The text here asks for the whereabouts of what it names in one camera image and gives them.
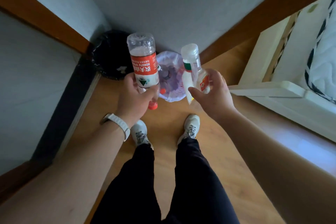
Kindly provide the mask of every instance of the watch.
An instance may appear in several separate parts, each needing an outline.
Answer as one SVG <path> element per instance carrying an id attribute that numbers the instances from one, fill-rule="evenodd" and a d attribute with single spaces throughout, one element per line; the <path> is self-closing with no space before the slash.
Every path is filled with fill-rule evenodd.
<path id="1" fill-rule="evenodd" d="M 108 113 L 103 117 L 103 119 L 99 122 L 99 124 L 103 125 L 108 120 L 113 121 L 114 123 L 118 124 L 121 127 L 121 129 L 124 131 L 124 134 L 125 134 L 125 140 L 124 141 L 126 141 L 127 138 L 129 137 L 130 132 L 131 132 L 128 125 L 126 124 L 126 122 L 124 122 L 121 118 L 114 115 L 113 113 Z"/>

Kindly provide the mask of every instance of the bottle with white label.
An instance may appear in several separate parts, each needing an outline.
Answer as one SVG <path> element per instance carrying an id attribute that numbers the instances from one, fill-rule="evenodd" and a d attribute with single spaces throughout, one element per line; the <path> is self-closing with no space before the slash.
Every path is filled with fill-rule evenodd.
<path id="1" fill-rule="evenodd" d="M 134 33 L 127 37 L 127 45 L 131 54 L 138 91 L 143 93 L 149 87 L 159 85 L 158 64 L 153 35 L 149 33 Z M 158 97 L 159 90 L 157 91 L 157 95 L 149 102 L 148 108 L 150 110 L 158 107 Z"/>
<path id="2" fill-rule="evenodd" d="M 187 44 L 183 46 L 181 49 L 181 56 L 183 58 L 183 64 L 185 68 L 185 72 L 182 75 L 182 81 L 186 95 L 188 96 L 190 94 L 188 91 L 188 87 L 191 86 L 191 80 L 193 87 L 202 91 L 205 94 L 209 93 L 209 75 L 201 67 L 200 55 L 197 44 Z M 193 98 L 190 98 L 190 96 L 189 98 L 187 97 L 187 99 L 190 105 L 195 102 L 195 100 Z"/>

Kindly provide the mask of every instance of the shoe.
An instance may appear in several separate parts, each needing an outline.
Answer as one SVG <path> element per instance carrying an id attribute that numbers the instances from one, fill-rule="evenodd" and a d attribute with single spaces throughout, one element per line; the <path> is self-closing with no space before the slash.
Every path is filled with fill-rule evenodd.
<path id="1" fill-rule="evenodd" d="M 137 123 L 133 125 L 133 127 L 131 128 L 131 135 L 136 146 L 146 143 L 150 144 L 150 147 L 153 149 L 153 145 L 147 137 L 146 124 L 142 120 L 138 120 Z"/>
<path id="2" fill-rule="evenodd" d="M 191 114 L 187 117 L 187 119 L 184 122 L 184 133 L 177 141 L 177 145 L 182 141 L 182 139 L 186 137 L 196 138 L 197 133 L 200 130 L 200 118 L 199 116 L 195 114 Z"/>

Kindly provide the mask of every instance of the watch face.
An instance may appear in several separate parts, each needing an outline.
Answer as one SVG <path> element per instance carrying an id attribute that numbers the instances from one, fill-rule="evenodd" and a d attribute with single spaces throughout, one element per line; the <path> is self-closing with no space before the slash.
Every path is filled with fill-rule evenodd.
<path id="1" fill-rule="evenodd" d="M 103 118 L 102 120 L 99 122 L 100 125 L 103 125 L 108 119 L 109 119 L 109 116 L 111 115 L 111 113 L 107 113 Z"/>

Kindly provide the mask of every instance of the white bed frame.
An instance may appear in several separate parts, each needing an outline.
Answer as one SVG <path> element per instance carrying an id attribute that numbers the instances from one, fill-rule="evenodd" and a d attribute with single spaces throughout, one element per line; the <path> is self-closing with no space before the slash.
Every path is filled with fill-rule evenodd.
<path id="1" fill-rule="evenodd" d="M 248 98 L 336 142 L 336 105 L 289 82 L 270 82 L 277 53 L 292 17 L 263 31 L 238 85 L 230 92 Z"/>

